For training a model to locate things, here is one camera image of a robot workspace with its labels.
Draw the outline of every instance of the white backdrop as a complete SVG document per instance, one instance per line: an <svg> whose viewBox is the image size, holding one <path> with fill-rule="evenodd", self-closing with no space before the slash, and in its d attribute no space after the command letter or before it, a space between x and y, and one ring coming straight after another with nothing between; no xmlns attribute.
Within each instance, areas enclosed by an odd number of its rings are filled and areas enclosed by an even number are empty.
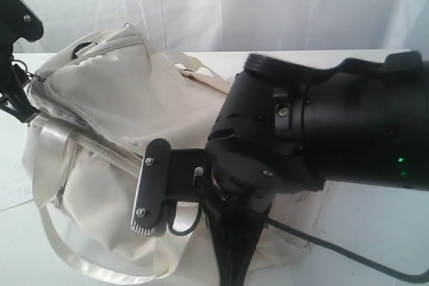
<svg viewBox="0 0 429 286"><path fill-rule="evenodd" d="M45 36L17 52L57 52L128 21L183 51L410 48L429 58L429 0L25 0Z"/></svg>

